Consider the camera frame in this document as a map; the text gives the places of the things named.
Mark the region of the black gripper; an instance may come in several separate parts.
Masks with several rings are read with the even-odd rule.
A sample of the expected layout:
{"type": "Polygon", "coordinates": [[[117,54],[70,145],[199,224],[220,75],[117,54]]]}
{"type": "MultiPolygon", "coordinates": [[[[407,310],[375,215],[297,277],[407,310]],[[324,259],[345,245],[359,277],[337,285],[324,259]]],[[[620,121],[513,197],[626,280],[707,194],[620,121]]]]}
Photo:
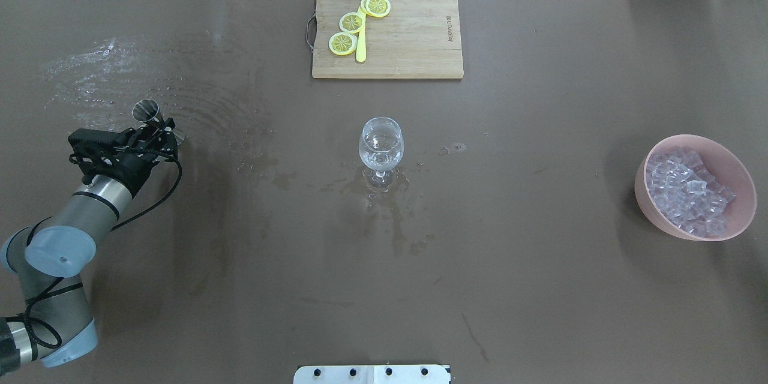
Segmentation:
{"type": "Polygon", "coordinates": [[[82,184],[93,184],[98,175],[120,182],[137,193],[162,161],[178,162],[175,121],[157,118],[141,121],[140,128],[122,132],[80,128],[68,137],[69,161],[79,167],[82,184]]]}

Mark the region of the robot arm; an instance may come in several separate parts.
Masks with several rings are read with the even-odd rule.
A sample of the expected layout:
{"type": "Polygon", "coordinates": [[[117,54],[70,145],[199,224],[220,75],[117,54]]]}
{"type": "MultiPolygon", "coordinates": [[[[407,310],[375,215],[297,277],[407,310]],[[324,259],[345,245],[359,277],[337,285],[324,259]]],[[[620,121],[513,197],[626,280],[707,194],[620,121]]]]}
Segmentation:
{"type": "Polygon", "coordinates": [[[2,318],[2,375],[41,361],[59,367],[93,351],[98,332],[80,273],[161,162],[181,176],[176,124],[158,115],[121,132],[80,128],[68,137],[82,181],[52,217],[19,229],[2,246],[24,310],[2,318]]]}

